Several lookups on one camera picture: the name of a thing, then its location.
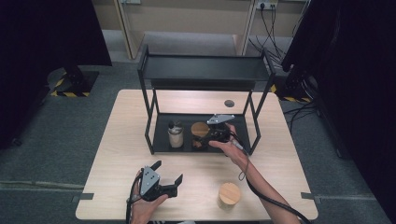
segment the electrical outlet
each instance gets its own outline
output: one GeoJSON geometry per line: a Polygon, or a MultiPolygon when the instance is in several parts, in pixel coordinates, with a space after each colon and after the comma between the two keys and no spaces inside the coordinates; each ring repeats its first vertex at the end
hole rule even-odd
{"type": "Polygon", "coordinates": [[[264,4],[264,10],[272,10],[277,7],[277,0],[258,0],[256,8],[261,10],[264,4]]]}

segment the wooden table top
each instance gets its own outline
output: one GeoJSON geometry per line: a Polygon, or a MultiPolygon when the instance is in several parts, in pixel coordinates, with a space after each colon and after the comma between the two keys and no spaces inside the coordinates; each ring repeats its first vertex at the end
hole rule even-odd
{"type": "MultiPolygon", "coordinates": [[[[177,113],[241,113],[247,99],[245,92],[233,91],[157,91],[157,94],[162,112],[177,113]],[[226,100],[233,100],[235,106],[225,106],[226,100]]],[[[260,93],[253,93],[255,105],[260,97],[260,93]]],[[[154,213],[153,220],[270,219],[247,182],[238,180],[239,168],[223,154],[151,155],[144,137],[147,119],[142,91],[120,91],[83,190],[83,194],[93,193],[93,197],[79,201],[77,218],[124,220],[126,199],[137,171],[162,161],[163,165],[156,170],[161,176],[160,184],[173,184],[181,174],[183,182],[178,187],[177,197],[165,201],[154,213]],[[217,204],[219,188],[228,182],[240,188],[241,199],[233,209],[223,210],[217,204]]],[[[249,112],[246,120],[249,134],[255,133],[249,112]]],[[[153,134],[154,124],[155,119],[150,134],[153,134]]],[[[264,102],[259,124],[262,139],[250,157],[251,161],[294,209],[308,219],[315,219],[318,210],[313,200],[302,198],[302,192],[311,191],[279,101],[272,93],[268,93],[264,102]]]]}

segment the shelf bottom tier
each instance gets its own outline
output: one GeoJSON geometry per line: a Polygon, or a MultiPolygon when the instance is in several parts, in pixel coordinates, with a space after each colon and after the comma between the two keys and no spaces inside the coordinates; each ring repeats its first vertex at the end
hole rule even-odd
{"type": "MultiPolygon", "coordinates": [[[[191,126],[195,122],[206,122],[213,114],[160,114],[157,117],[157,123],[153,139],[153,151],[155,152],[217,152],[222,153],[221,149],[211,146],[205,148],[196,148],[192,146],[193,134],[191,126]],[[183,146],[171,147],[168,136],[168,124],[171,120],[179,120],[183,124],[183,146]]],[[[234,119],[228,121],[235,126],[238,137],[244,144],[244,149],[250,154],[250,142],[248,138],[248,128],[243,115],[235,115],[234,119]]]]}

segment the shelf top tier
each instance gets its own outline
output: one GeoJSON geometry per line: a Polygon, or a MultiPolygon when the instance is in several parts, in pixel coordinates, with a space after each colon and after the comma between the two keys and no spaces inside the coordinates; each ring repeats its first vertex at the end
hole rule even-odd
{"type": "Polygon", "coordinates": [[[138,70],[159,90],[250,91],[269,79],[262,56],[161,55],[147,47],[138,70]]]}

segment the black shelf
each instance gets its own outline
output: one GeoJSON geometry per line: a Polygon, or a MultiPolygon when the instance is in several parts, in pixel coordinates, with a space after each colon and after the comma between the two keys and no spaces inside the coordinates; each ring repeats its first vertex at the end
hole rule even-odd
{"type": "Polygon", "coordinates": [[[155,152],[221,152],[218,148],[209,147],[201,150],[191,145],[191,125],[195,122],[206,122],[213,114],[166,114],[160,111],[157,102],[156,90],[177,91],[248,91],[244,111],[234,114],[233,125],[245,145],[245,151],[252,154],[257,146],[261,134],[257,117],[262,109],[263,102],[270,90],[276,74],[275,68],[268,57],[267,50],[257,57],[244,56],[192,56],[192,55],[164,55],[152,54],[147,45],[143,46],[142,56],[137,66],[137,73],[143,92],[148,123],[145,137],[151,154],[155,152]],[[256,85],[263,84],[262,98],[255,107],[251,98],[256,85]],[[152,90],[153,96],[149,101],[147,89],[152,90]],[[245,114],[250,108],[256,129],[256,139],[250,144],[245,114]],[[149,137],[149,129],[154,113],[157,112],[153,141],[149,137]],[[172,148],[167,134],[168,123],[178,119],[184,124],[184,145],[172,148]]]}

